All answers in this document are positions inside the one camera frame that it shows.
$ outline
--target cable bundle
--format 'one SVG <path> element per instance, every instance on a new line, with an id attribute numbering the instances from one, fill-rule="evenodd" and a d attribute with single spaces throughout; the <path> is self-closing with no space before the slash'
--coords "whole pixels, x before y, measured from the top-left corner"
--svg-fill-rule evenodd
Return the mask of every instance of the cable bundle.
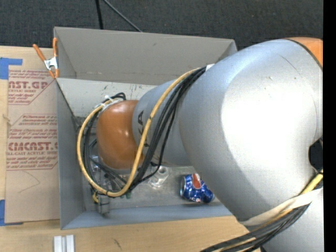
<path id="1" fill-rule="evenodd" d="M 313 178 L 301 194 L 323 187 L 323 169 Z M 212 252 L 218 249 L 224 252 L 251 252 L 260 248 L 274 236 L 294 224 L 307 210 L 310 204 L 294 208 L 279 214 L 275 219 L 264 223 L 250 233 L 221 242 L 203 249 L 201 252 Z"/>

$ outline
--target gray floor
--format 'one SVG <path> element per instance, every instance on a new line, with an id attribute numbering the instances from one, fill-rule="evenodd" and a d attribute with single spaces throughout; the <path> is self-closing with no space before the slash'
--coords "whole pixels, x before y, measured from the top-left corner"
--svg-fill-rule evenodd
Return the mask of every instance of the gray floor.
<path id="1" fill-rule="evenodd" d="M 323 39 L 323 0 L 109 0 L 142 31 L 232 38 Z M 94 0 L 0 0 L 0 45 L 50 47 L 54 26 L 99 29 Z M 101 3 L 104 28 L 134 30 Z"/>

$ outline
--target crushed soda can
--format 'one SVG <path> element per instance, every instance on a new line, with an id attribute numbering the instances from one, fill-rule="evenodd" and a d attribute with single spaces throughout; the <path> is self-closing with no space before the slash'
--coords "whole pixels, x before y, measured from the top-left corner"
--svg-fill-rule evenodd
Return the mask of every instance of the crushed soda can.
<path id="1" fill-rule="evenodd" d="M 197 173 L 182 177 L 180 195 L 197 203 L 209 203 L 215 199 L 213 192 L 209 190 Z"/>

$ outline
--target black wire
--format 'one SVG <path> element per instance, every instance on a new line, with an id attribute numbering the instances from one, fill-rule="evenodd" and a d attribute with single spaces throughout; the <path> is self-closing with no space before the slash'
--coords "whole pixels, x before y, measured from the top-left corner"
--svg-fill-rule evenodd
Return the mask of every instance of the black wire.
<path id="1" fill-rule="evenodd" d="M 167 129 L 167 132 L 166 132 L 164 141 L 163 141 L 163 143 L 162 143 L 161 152 L 160 152 L 160 157 L 159 157 L 159 162 L 158 162 L 158 164 L 157 164 L 157 166 L 156 166 L 155 171 L 154 171 L 153 173 L 147 175 L 147 176 L 144 177 L 143 179 L 141 179 L 141 180 L 138 182 L 138 184 L 140 184 L 141 182 L 143 182 L 143 181 L 145 181 L 145 180 L 151 178 L 151 177 L 152 177 L 154 174 L 156 174 L 157 171 L 159 170 L 159 168 L 160 168 L 160 166 L 161 166 L 161 164 L 162 164 L 164 148 L 165 148 L 165 146 L 166 146 L 166 144 L 167 144 L 168 136 L 169 136 L 169 133 L 170 133 L 170 130 L 171 130 L 171 128 L 172 128 L 173 121 L 174 121 L 174 118 L 175 118 L 175 113 L 176 113 L 176 108 L 174 109 L 173 115 L 172 115 L 171 120 L 170 120 L 170 122 L 169 122 L 169 126 L 168 126 L 168 129 Z"/>
<path id="2" fill-rule="evenodd" d="M 103 19 L 101 17 L 101 11 L 100 11 L 100 5 L 99 5 L 99 0 L 94 0 L 96 3 L 96 8 L 97 8 L 97 14 L 98 14 L 98 20 L 99 20 L 99 28 L 101 30 L 104 30 L 104 26 L 103 26 Z"/>
<path id="3" fill-rule="evenodd" d="M 186 90 L 192 85 L 192 83 L 205 72 L 205 69 L 206 67 L 195 70 L 193 73 L 187 76 L 183 81 L 181 81 L 172 91 L 156 123 L 156 127 L 153 133 L 153 139 L 151 140 L 149 148 L 146 152 L 146 156 L 144 158 L 142 166 L 139 169 L 137 176 L 134 178 L 132 185 L 130 186 L 131 190 L 135 188 L 140 182 L 142 182 L 142 178 L 146 170 L 148 169 L 149 164 L 151 163 L 152 157 L 159 143 L 162 132 L 166 127 L 166 124 L 168 122 L 170 115 L 172 114 L 174 109 L 176 109 L 177 103 L 179 102 L 180 98 L 186 92 Z"/>
<path id="4" fill-rule="evenodd" d="M 316 186 L 315 189 L 319 189 L 322 186 L 323 186 L 323 181 L 321 181 Z M 292 224 L 294 224 L 301 217 L 301 215 L 307 210 L 308 207 L 309 205 L 300 206 L 296 209 L 293 209 L 290 213 L 286 214 L 284 217 L 281 217 L 277 221 L 261 229 L 251 231 L 250 233 L 247 233 L 245 235 L 210 246 L 208 248 L 203 249 L 201 252 L 212 252 L 220 248 L 225 248 L 231 245 L 235 245 L 235 244 L 247 241 L 255 237 L 255 240 L 251 240 L 241 245 L 235 246 L 233 248 L 224 250 L 224 252 L 236 252 L 236 251 L 240 251 L 242 249 L 251 247 L 250 249 L 248 249 L 248 251 L 249 252 L 254 251 L 255 249 L 265 244 L 266 242 L 270 241 L 274 236 L 276 236 L 277 234 L 279 234 L 280 232 L 284 231 L 285 229 L 290 227 Z"/>
<path id="5" fill-rule="evenodd" d="M 121 12 L 119 12 L 114 6 L 110 4 L 109 1 L 103 0 L 105 4 L 107 4 L 113 11 L 115 11 L 120 17 L 122 17 L 126 22 L 128 22 L 133 28 L 135 28 L 137 31 L 142 33 L 142 30 L 140 30 L 134 23 L 132 23 L 129 19 L 127 19 Z"/>
<path id="6" fill-rule="evenodd" d="M 196 70 L 194 73 L 192 73 L 191 75 L 189 75 L 186 79 L 184 79 L 181 83 L 179 83 L 179 85 L 177 85 L 175 87 L 175 89 L 172 91 L 172 94 L 170 95 L 168 101 L 166 102 L 165 106 L 164 106 L 164 109 L 157 121 L 157 124 L 156 124 L 156 127 L 155 127 L 155 130 L 154 130 L 154 133 L 153 133 L 153 139 L 151 140 L 151 144 L 147 150 L 147 153 L 146 153 L 146 156 L 145 156 L 145 159 L 144 159 L 144 162 L 142 164 L 142 167 L 141 169 L 139 170 L 138 172 L 138 175 L 137 177 L 134 179 L 134 184 L 137 184 L 137 182 L 144 176 L 149 164 L 150 164 L 150 161 L 152 159 L 152 156 L 155 152 L 155 149 L 158 145 L 158 142 L 159 142 L 159 139 L 162 135 L 162 132 L 165 128 L 165 125 L 167 124 L 167 121 L 168 121 L 168 118 L 172 112 L 172 107 L 171 107 L 171 102 L 172 100 L 175 98 L 176 94 L 179 92 L 179 90 L 184 86 L 184 84 L 186 82 L 189 82 L 190 79 L 192 79 L 194 77 L 195 74 L 197 73 L 200 73 L 203 71 L 204 68 L 201 68 L 199 70 Z"/>

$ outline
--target metal clip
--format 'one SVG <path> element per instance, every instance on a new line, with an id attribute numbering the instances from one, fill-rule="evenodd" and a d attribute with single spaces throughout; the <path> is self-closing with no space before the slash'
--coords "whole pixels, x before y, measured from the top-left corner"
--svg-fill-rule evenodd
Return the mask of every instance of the metal clip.
<path id="1" fill-rule="evenodd" d="M 45 66 L 47 67 L 49 74 L 52 78 L 58 78 L 59 76 L 59 69 L 58 69 L 58 47 L 57 47 L 57 38 L 54 37 L 52 40 L 52 49 L 54 56 L 47 60 L 46 57 L 43 55 L 42 51 L 39 49 L 39 47 L 36 44 L 33 44 L 33 48 L 36 50 L 37 55 L 40 57 L 40 59 L 44 62 Z"/>

